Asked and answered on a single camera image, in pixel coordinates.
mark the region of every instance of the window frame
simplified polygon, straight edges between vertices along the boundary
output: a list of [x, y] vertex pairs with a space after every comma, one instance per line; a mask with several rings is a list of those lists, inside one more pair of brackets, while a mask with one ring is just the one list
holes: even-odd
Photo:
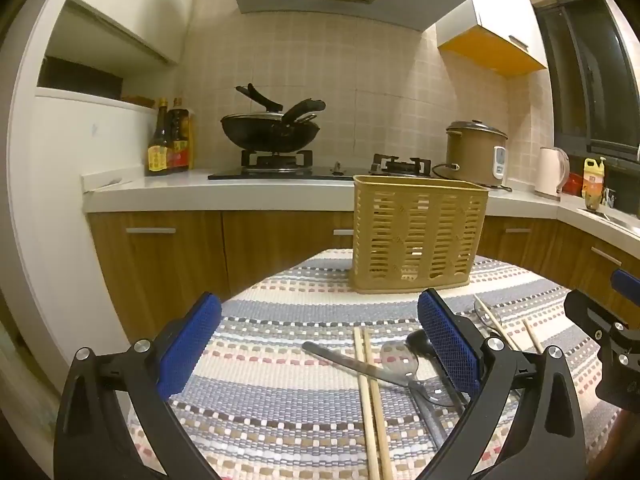
[[[562, 134], [556, 130], [556, 125], [554, 124], [554, 139], [556, 140], [555, 144], [558, 145], [558, 141], [560, 141], [560, 145], [564, 148], [570, 155], [577, 156], [591, 156], [592, 154], [597, 155], [609, 155], [615, 158], [621, 159], [620, 162], [631, 162], [640, 163], [640, 133], [638, 137], [638, 145], [628, 145], [628, 144], [620, 144], [618, 142], [612, 142], [608, 140], [602, 139], [593, 139], [593, 131], [592, 131], [592, 117], [591, 110], [592, 104], [590, 101], [590, 96], [588, 92], [587, 86], [587, 78], [586, 72], [584, 69], [584, 63], [582, 62], [582, 56], [580, 53], [580, 49], [578, 48], [578, 41], [576, 38], [575, 30], [571, 19], [569, 18], [568, 11], [566, 8], [567, 4], [571, 2], [575, 2], [579, 0], [552, 0], [547, 2], [541, 6], [534, 6], [536, 11], [536, 16], [540, 18], [545, 14], [551, 12], [560, 12], [564, 17], [564, 21], [567, 25], [567, 29], [569, 30], [569, 34], [574, 46], [574, 51], [578, 63], [578, 72], [580, 73], [580, 83], [582, 85], [582, 95], [584, 99], [584, 109], [585, 109], [585, 123], [586, 123], [586, 132], [585, 137], [576, 137], [569, 136], [566, 134]], [[625, 69], [627, 73], [631, 76], [632, 88], [634, 90], [634, 99], [636, 102], [636, 107], [638, 109], [638, 118], [640, 121], [640, 92], [638, 91], [638, 80], [636, 79], [636, 73], [631, 65], [628, 49], [626, 47], [625, 41], [622, 38], [622, 34], [620, 32], [620, 28], [618, 27], [618, 22], [616, 21], [613, 13], [611, 12], [611, 8], [609, 7], [609, 3], [607, 0], [603, 0], [605, 7], [609, 13], [609, 17], [611, 18], [611, 22], [613, 23], [613, 29], [620, 45], [620, 50], [622, 51], [622, 58], [625, 64]], [[547, 52], [547, 57], [549, 59], [549, 69], [553, 65], [555, 65], [556, 61], [554, 58], [553, 52]]]

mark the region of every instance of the silver screw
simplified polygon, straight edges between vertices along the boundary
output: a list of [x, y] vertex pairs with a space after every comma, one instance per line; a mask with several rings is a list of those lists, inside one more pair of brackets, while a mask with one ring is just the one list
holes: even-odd
[[559, 359], [562, 357], [562, 350], [559, 349], [557, 346], [550, 346], [549, 355], [551, 355], [553, 359]]
[[81, 348], [76, 352], [76, 359], [84, 361], [89, 357], [89, 349], [87, 347]]
[[135, 345], [133, 345], [133, 349], [139, 354], [143, 354], [147, 350], [151, 348], [151, 343], [148, 339], [141, 339], [140, 341], [136, 341]]
[[504, 343], [502, 342], [502, 339], [498, 339], [497, 337], [490, 338], [489, 341], [486, 342], [486, 345], [491, 350], [495, 350], [496, 352], [499, 352], [504, 348]]

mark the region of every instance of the yellow cabinet underside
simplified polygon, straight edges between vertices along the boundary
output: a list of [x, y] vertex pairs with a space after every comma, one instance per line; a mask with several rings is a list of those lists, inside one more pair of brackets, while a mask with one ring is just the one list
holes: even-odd
[[471, 27], [440, 48], [457, 52], [505, 77], [525, 75], [545, 68], [527, 52], [480, 25]]

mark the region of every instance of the electric kettle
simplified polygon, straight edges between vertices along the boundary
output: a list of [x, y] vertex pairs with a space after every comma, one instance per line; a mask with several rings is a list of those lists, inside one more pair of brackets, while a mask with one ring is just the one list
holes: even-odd
[[562, 186], [569, 179], [569, 157], [560, 148], [540, 148], [536, 195], [560, 200]]

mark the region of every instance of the window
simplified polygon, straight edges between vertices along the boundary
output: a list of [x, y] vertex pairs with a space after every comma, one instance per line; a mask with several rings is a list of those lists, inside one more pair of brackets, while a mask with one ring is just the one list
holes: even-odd
[[536, 14], [549, 63], [556, 145], [573, 156], [639, 162], [636, 78], [606, 1], [558, 0]]

